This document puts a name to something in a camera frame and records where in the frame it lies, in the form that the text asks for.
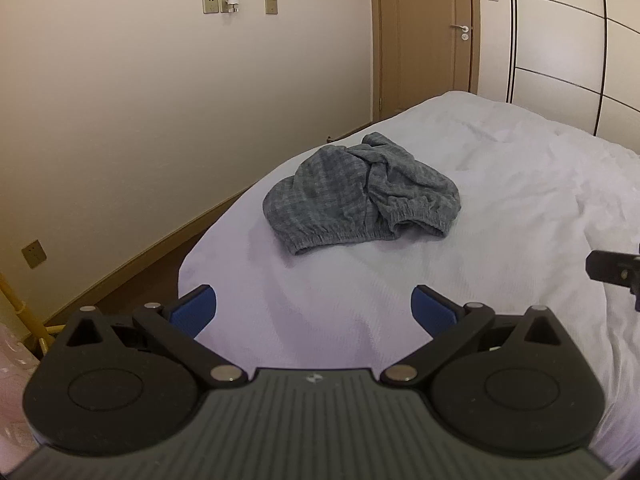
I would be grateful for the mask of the grey plaid shorts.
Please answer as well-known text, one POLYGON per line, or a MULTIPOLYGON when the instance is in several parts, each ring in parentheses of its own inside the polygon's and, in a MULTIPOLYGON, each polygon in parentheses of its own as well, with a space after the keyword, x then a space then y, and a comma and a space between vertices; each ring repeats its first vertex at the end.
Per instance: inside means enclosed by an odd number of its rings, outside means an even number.
POLYGON ((397 240, 409 228, 444 238, 460 210, 454 182, 378 132, 357 145, 319 148, 262 202, 270 228, 292 255, 397 240))

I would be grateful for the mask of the white bed duvet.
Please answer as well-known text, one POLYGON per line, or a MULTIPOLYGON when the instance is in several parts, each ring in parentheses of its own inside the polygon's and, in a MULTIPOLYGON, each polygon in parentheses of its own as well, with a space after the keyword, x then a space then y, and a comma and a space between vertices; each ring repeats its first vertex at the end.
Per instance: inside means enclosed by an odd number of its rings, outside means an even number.
POLYGON ((639 315, 626 289, 591 281, 593 250, 639 248, 639 157, 524 108, 449 92, 379 122, 384 134, 457 185, 461 211, 442 240, 398 240, 293 256, 262 213, 293 157, 204 234, 179 292, 209 284, 216 316, 198 339, 246 370, 375 372, 427 342, 410 312, 424 284, 504 314, 549 307, 598 376, 606 408, 591 446, 623 467, 639 456, 639 315))

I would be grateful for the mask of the yellow wooden rack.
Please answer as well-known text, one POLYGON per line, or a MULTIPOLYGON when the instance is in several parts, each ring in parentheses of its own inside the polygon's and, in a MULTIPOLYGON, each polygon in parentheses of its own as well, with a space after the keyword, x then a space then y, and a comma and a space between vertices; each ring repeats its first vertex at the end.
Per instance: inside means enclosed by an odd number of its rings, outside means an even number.
POLYGON ((0 274, 0 289, 2 295, 6 297, 12 306, 15 315, 29 330, 29 333, 37 341, 37 344, 43 354, 47 354, 50 347, 55 341, 55 336, 62 333, 64 325, 45 326, 30 310, 25 301, 21 300, 3 274, 0 274))

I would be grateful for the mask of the white wardrobe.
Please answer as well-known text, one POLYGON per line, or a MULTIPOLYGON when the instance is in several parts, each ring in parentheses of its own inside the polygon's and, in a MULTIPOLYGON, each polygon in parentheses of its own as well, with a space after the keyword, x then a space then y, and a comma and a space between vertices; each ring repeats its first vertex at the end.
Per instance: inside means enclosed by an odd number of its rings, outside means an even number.
POLYGON ((480 0, 477 92, 639 148, 639 0, 480 0))

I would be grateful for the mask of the brown wooden door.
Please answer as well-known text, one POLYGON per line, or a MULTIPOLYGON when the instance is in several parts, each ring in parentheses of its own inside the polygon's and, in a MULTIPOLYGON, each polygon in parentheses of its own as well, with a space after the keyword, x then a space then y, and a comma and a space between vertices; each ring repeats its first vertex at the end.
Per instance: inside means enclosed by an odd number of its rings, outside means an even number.
POLYGON ((477 92, 480 0, 371 0, 373 119, 448 91, 477 92), (451 24, 471 27, 462 41, 451 24))

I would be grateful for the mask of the low wall socket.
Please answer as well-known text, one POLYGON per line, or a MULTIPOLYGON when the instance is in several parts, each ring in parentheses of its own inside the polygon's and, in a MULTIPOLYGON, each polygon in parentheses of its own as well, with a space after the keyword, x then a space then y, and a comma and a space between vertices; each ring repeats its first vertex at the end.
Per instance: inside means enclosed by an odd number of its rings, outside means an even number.
POLYGON ((39 240, 34 240, 27 246, 23 247, 22 255, 31 269, 35 269, 47 260, 47 254, 39 240))

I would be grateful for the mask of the wall socket plate left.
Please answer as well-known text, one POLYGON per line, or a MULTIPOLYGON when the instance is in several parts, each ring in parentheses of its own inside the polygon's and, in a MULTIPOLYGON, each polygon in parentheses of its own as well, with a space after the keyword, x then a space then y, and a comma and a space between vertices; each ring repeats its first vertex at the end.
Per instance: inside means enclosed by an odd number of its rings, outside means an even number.
POLYGON ((219 0, 202 0, 204 14, 217 14, 220 12, 219 0))

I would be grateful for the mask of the white wall plug adapter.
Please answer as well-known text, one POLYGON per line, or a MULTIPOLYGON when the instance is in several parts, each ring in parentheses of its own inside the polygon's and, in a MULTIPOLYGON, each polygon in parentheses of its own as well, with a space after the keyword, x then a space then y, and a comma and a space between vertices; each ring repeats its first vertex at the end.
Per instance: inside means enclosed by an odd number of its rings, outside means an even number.
POLYGON ((219 0, 220 12, 233 14, 239 11, 240 0, 219 0))

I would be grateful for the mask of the wall switch plate middle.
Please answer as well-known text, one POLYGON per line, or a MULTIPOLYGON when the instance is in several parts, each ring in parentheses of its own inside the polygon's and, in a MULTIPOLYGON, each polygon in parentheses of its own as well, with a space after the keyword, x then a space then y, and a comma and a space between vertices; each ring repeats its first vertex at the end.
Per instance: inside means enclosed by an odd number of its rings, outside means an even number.
POLYGON ((265 12, 267 15, 278 13, 278 0, 265 0, 265 12))

